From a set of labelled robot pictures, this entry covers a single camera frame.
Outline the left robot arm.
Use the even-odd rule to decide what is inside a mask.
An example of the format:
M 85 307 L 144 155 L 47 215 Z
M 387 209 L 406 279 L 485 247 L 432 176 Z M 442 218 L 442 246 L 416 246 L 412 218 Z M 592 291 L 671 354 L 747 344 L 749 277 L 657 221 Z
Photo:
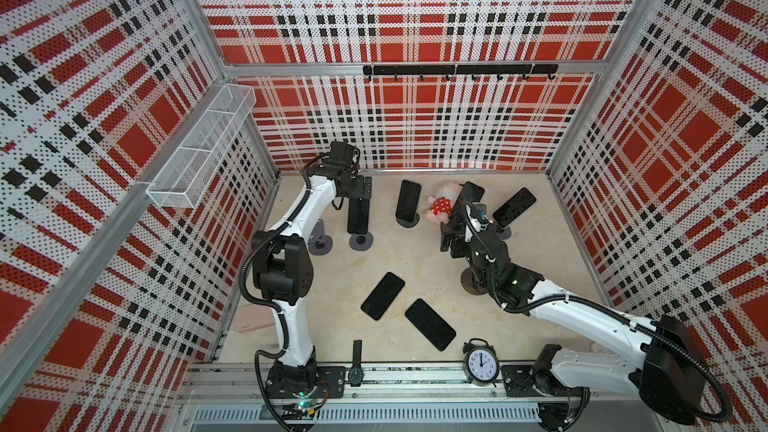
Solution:
M 256 356 L 274 361 L 269 380 L 294 396 L 309 396 L 318 383 L 305 304 L 314 279 L 310 236 L 337 198 L 370 197 L 359 161 L 360 150 L 340 141 L 333 141 L 329 151 L 311 159 L 300 170 L 303 188 L 299 195 L 270 229 L 254 233 L 251 252 L 238 275 L 241 296 L 269 308 L 277 327 L 279 350 L 259 350 Z

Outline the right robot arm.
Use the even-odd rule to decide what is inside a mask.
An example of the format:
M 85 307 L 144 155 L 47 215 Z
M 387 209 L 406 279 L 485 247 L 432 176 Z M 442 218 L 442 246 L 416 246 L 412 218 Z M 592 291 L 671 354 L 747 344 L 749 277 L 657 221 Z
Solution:
M 604 347 L 603 353 L 546 346 L 532 373 L 538 388 L 596 388 L 640 398 L 682 425 L 726 423 L 733 404 L 679 319 L 635 316 L 575 294 L 511 261 L 478 202 L 456 203 L 441 227 L 441 248 L 460 251 L 469 271 L 503 312 L 550 321 Z

